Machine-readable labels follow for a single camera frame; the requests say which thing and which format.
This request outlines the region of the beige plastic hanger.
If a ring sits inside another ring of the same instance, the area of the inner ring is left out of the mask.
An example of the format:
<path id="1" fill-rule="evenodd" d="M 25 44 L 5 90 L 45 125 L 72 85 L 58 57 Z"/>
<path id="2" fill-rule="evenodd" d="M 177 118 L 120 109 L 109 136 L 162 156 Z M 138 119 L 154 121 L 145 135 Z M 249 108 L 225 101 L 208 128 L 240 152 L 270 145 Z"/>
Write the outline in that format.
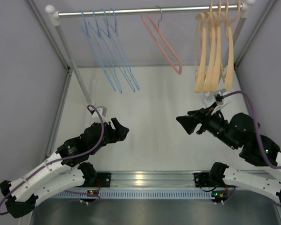
<path id="1" fill-rule="evenodd" d="M 233 86 L 233 64 L 234 64 L 234 38 L 232 33 L 232 24 L 237 21 L 240 11 L 241 11 L 241 2 L 239 0 L 236 1 L 237 4 L 237 14 L 235 18 L 229 19 L 228 10 L 224 14 L 224 31 L 225 37 L 228 41 L 228 60 L 227 63 L 224 63 L 226 66 L 223 67 L 222 71 L 222 80 L 224 83 L 224 89 L 226 91 L 231 91 Z"/>
<path id="2" fill-rule="evenodd" d="M 223 21 L 224 21 L 224 19 L 220 20 L 220 24 L 219 24 L 219 26 L 218 26 L 218 31 L 220 32 L 220 34 L 218 34 L 218 42 L 220 42 L 220 43 L 221 43 L 221 30 L 220 30 L 220 25 L 221 25 L 221 23 L 222 23 Z M 216 70 L 216 71 L 218 71 L 218 72 L 217 72 L 217 74 L 216 74 L 215 83 L 214 83 L 215 92 L 216 92 L 217 89 L 218 89 L 218 82 L 219 82 L 219 77 L 220 77 L 220 70 L 221 70 L 221 66 L 222 66 L 222 63 L 221 63 L 221 45 L 220 45 L 220 47 L 218 48 L 217 53 L 219 53 L 219 58 L 216 59 L 216 63 L 218 64 L 219 70 Z"/>
<path id="3" fill-rule="evenodd" d="M 207 18 L 213 10 L 213 2 L 210 2 L 208 11 L 196 15 L 196 46 L 195 46 L 195 92 L 201 93 L 205 83 L 206 50 L 207 50 Z"/>
<path id="4" fill-rule="evenodd" d="M 214 83 L 215 77 L 219 70 L 218 64 L 216 63 L 216 59 L 219 58 L 219 53 L 217 53 L 218 48 L 221 43 L 218 42 L 218 26 L 220 24 L 220 16 L 221 16 L 221 0 L 218 2 L 218 12 L 213 12 L 213 2 L 211 1 L 209 6 L 209 12 L 205 15 L 207 17 L 207 28 L 208 28 L 208 41 L 209 41 L 209 61 L 207 66 L 207 71 L 205 75 L 205 81 L 203 84 L 203 92 L 215 92 Z"/>

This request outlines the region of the blue wire hanger two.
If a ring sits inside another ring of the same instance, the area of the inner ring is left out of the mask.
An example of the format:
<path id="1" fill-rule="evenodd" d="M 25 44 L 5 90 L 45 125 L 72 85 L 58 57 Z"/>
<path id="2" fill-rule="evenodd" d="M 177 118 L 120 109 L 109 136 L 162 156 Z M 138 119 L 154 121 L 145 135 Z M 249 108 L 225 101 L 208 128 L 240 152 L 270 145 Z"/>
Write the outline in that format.
<path id="1" fill-rule="evenodd" d="M 86 20 L 88 29 L 91 33 L 91 38 L 94 41 L 96 48 L 100 54 L 101 60 L 104 64 L 104 67 L 106 68 L 106 71 L 108 72 L 110 78 L 112 79 L 112 82 L 115 85 L 116 91 L 119 91 L 122 94 L 122 87 L 120 80 L 116 73 L 116 68 L 113 63 L 113 53 L 110 50 L 104 35 L 106 34 L 104 30 L 100 27 L 98 19 L 96 16 L 94 16 L 95 24 L 93 25 L 90 21 Z"/>

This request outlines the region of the blue wire hanger one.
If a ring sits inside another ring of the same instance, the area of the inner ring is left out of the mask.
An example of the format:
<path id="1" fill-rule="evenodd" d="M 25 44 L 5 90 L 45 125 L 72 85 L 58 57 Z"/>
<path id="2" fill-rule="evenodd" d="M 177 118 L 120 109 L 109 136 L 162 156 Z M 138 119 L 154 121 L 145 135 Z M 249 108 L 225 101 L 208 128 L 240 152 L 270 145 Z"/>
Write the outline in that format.
<path id="1" fill-rule="evenodd" d="M 86 36 L 86 38 L 87 38 L 87 40 L 88 40 L 88 42 L 89 42 L 89 44 L 91 46 L 91 49 L 93 50 L 93 52 L 94 52 L 94 54 L 95 54 L 95 56 L 96 56 L 96 58 L 97 58 L 97 60 L 99 62 L 99 65 L 100 65 L 102 71 L 104 72 L 107 80 L 111 84 L 113 90 L 116 91 L 115 85 L 112 82 L 112 79 L 110 78 L 108 72 L 106 71 L 106 68 L 104 67 L 104 64 L 103 64 L 103 62 L 101 60 L 100 54 L 99 54 L 99 52 L 98 52 L 98 50 L 96 48 L 96 45 L 95 45 L 94 41 L 91 38 L 91 33 L 90 33 L 90 30 L 88 29 L 84 13 L 83 13 L 82 10 L 80 12 L 81 12 L 81 15 L 82 15 L 82 18 L 83 18 L 83 21 L 84 21 L 84 26 L 81 26 L 81 29 L 82 29 L 83 33 L 85 34 L 85 36 Z"/>

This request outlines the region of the blue wire hanger four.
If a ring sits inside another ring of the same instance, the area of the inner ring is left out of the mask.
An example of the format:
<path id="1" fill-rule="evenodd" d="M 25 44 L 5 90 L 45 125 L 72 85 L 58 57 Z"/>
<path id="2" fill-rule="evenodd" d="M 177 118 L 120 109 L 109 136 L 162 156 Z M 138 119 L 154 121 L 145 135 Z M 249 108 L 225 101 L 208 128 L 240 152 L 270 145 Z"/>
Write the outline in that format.
<path id="1" fill-rule="evenodd" d="M 119 58 L 121 59 L 121 67 L 124 70 L 124 77 L 127 80 L 128 84 L 130 85 L 133 92 L 136 92 L 137 90 L 140 90 L 138 82 L 136 77 L 134 76 L 130 61 L 128 59 L 127 53 L 125 51 L 124 45 L 122 43 L 122 40 L 119 37 L 118 29 L 117 29 L 117 17 L 115 10 L 113 8 L 110 9 L 109 13 L 111 13 L 111 16 L 114 18 L 114 24 L 112 25 L 107 20 L 107 30 L 109 38 L 111 39 L 111 42 L 113 43 L 115 47 L 115 52 L 119 55 Z"/>

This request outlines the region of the blue wire hanger three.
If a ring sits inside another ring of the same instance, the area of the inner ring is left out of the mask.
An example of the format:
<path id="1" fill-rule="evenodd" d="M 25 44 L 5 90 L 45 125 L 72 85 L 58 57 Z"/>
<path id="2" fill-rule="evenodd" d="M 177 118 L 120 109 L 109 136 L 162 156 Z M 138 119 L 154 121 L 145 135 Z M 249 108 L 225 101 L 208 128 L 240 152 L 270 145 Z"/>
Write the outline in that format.
<path id="1" fill-rule="evenodd" d="M 139 85 L 137 83 L 137 80 L 131 70 L 131 66 L 128 60 L 128 56 L 125 52 L 125 49 L 123 47 L 123 44 L 121 42 L 121 39 L 118 37 L 118 31 L 117 31 L 117 20 L 115 12 L 112 11 L 112 16 L 114 18 L 114 25 L 112 25 L 108 20 L 107 11 L 103 10 L 104 12 L 104 18 L 103 21 L 106 26 L 106 35 L 109 39 L 109 42 L 114 50 L 115 58 L 117 67 L 122 73 L 124 79 L 130 86 L 133 92 L 136 90 L 139 90 Z"/>

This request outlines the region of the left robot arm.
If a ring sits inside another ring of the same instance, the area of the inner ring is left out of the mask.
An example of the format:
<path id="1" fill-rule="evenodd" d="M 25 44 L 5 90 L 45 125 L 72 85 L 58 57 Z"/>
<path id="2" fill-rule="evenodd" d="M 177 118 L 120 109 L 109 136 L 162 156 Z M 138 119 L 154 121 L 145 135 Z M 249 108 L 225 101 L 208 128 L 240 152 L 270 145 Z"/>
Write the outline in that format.
<path id="1" fill-rule="evenodd" d="M 74 187 L 91 187 L 97 172 L 88 162 L 102 147 L 124 141 L 129 129 L 116 118 L 110 122 L 94 122 L 78 137 L 68 139 L 49 158 L 32 171 L 13 181 L 0 183 L 6 197 L 7 212 L 20 218 L 43 201 Z"/>

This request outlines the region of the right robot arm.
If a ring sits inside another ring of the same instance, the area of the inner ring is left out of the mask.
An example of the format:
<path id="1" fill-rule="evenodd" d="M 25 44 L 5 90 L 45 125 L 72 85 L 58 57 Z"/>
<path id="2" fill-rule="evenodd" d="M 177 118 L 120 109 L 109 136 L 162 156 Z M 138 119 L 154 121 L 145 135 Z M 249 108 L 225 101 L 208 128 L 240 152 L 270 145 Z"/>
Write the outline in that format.
<path id="1" fill-rule="evenodd" d="M 280 147 L 269 137 L 261 135 L 264 149 L 260 149 L 254 121 L 249 115 L 241 112 L 228 121 L 224 119 L 221 111 L 212 111 L 212 107 L 189 111 L 187 115 L 176 117 L 176 120 L 189 135 L 200 125 L 196 132 L 198 135 L 207 131 L 231 149 L 241 149 L 240 158 L 253 166 L 263 168 L 272 178 L 241 172 L 227 164 L 215 162 L 208 174 L 209 182 L 214 186 L 227 185 L 248 189 L 271 199 L 281 207 Z"/>

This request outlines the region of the white right rack foot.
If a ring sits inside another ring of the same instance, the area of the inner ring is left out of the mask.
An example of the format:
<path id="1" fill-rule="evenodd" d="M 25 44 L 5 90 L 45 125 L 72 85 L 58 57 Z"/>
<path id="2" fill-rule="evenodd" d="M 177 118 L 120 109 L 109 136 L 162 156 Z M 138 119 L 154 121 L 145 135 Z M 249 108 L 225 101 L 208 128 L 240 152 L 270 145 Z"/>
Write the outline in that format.
<path id="1" fill-rule="evenodd" d="M 217 95 L 217 92 L 208 92 L 208 93 L 203 93 L 203 105 L 204 107 L 208 107 L 212 105 L 216 99 L 215 96 Z"/>

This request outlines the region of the silver horizontal rack rod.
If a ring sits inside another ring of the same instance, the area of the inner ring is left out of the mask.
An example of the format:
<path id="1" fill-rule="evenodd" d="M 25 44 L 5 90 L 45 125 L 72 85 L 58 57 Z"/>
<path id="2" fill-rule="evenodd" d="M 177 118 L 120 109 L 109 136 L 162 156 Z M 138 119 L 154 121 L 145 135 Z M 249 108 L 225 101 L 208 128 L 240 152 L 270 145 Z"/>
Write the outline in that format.
<path id="1" fill-rule="evenodd" d="M 76 11 L 76 12 L 57 12 L 59 18 L 75 18 L 80 16 L 105 16 L 105 15 L 152 15 L 152 14 L 173 14 L 173 13 L 196 13 L 207 12 L 209 6 L 196 7 L 153 7 L 153 8 L 135 8 L 135 9 L 109 9 L 99 11 Z"/>

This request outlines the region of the white right rack pole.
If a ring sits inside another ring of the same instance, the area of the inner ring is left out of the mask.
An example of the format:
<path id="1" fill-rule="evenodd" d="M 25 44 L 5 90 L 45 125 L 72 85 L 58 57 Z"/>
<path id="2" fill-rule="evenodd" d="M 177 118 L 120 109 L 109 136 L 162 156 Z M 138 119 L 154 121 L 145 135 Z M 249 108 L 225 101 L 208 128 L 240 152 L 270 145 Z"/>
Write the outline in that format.
<path id="1" fill-rule="evenodd" d="M 248 18 L 248 15 L 249 15 L 253 5 L 255 5 L 255 3 L 256 3 L 255 0 L 240 0 L 240 2 L 241 2 L 241 11 L 240 11 L 239 17 L 238 17 L 237 21 L 232 24 L 234 48 L 236 47 L 236 43 L 239 39 L 240 33 L 243 29 L 246 19 Z M 229 5 L 228 3 L 229 3 L 229 1 L 227 0 L 225 2 L 224 13 L 226 13 L 227 10 L 228 10 L 228 13 L 229 13 L 229 11 L 237 12 L 236 2 L 234 5 Z M 227 49 L 225 56 L 223 58 L 223 61 L 222 61 L 222 65 L 224 67 L 226 66 L 224 63 L 227 63 L 227 60 L 228 60 L 228 49 Z"/>

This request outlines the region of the aluminium front rail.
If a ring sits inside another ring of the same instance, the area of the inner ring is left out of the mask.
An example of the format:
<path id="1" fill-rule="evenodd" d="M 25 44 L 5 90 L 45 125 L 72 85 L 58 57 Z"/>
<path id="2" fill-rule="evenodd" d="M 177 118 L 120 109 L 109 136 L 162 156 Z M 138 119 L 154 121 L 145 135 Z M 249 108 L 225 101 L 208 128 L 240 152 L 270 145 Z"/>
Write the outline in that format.
<path id="1" fill-rule="evenodd" d="M 242 172 L 228 169 L 226 172 L 196 172 L 196 171 L 165 171 L 165 172 L 145 172 L 145 171 L 117 171 L 101 172 L 111 173 L 110 187 L 119 188 L 223 188 L 226 185 L 239 186 L 250 189 L 257 187 L 267 189 L 272 186 L 281 186 L 281 182 L 275 178 L 270 178 L 265 173 Z M 96 177 L 83 184 L 82 187 L 98 188 L 93 186 Z"/>

